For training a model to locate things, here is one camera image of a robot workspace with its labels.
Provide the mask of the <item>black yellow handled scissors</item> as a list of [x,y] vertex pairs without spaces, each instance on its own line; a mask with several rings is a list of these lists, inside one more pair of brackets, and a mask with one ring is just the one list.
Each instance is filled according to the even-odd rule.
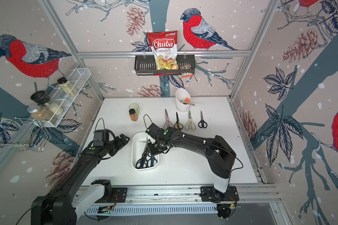
[[176,122],[174,124],[174,127],[179,130],[182,130],[184,128],[184,125],[179,120],[178,113],[176,113]]

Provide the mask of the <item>pink handled kitchen scissors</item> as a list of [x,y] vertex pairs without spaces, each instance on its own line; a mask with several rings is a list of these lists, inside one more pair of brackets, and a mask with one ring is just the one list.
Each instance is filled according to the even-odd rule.
[[165,124],[164,124],[163,128],[167,129],[169,127],[174,127],[174,125],[172,124],[172,122],[169,119],[167,109],[165,109]]

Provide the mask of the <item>small black scissors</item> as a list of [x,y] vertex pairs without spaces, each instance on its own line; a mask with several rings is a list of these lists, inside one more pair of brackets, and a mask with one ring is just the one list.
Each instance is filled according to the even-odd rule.
[[199,128],[207,128],[207,123],[204,121],[203,112],[201,111],[201,120],[198,123]]

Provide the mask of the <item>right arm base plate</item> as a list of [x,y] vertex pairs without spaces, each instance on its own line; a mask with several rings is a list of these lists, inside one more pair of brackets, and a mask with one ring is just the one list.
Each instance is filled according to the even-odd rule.
[[213,186],[202,186],[199,196],[203,202],[220,203],[239,201],[237,188],[231,185],[228,186],[224,193],[216,190]]

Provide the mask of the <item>cream handled kitchen scissors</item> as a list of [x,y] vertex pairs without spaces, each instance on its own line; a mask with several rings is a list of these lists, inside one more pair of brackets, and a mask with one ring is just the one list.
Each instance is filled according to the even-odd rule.
[[196,129],[196,125],[193,122],[191,112],[189,111],[188,112],[188,121],[187,121],[187,123],[185,125],[185,130],[192,130],[192,131],[194,131],[195,129]]

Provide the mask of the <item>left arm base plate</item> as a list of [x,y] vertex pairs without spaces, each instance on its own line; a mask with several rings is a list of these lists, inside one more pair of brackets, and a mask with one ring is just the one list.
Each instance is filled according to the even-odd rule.
[[110,194],[105,194],[101,201],[104,203],[124,203],[126,202],[128,188],[112,188]]

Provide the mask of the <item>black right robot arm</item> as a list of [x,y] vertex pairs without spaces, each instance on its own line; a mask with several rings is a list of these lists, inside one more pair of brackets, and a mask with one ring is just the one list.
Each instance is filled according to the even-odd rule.
[[160,128],[154,123],[146,129],[145,133],[155,141],[148,144],[149,152],[153,155],[166,154],[171,148],[183,148],[207,159],[211,171],[219,181],[214,182],[212,187],[204,187],[200,193],[202,200],[213,203],[235,201],[233,197],[226,194],[226,191],[231,174],[235,170],[233,166],[237,155],[221,136],[198,137],[172,127]]

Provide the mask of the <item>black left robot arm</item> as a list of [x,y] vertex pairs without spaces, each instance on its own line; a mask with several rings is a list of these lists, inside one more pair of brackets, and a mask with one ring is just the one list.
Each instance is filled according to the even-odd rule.
[[44,197],[37,197],[32,203],[32,225],[75,225],[78,218],[78,207],[72,205],[74,197],[89,173],[110,154],[115,155],[130,138],[121,134],[112,141],[104,138],[91,141],[82,151],[77,163],[68,175]]

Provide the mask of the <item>white plastic storage box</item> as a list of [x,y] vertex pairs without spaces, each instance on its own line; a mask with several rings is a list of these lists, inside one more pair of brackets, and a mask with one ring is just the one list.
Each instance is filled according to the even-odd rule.
[[131,162],[135,170],[149,170],[157,167],[159,156],[153,156],[149,152],[149,144],[154,139],[145,132],[137,133],[132,140]]

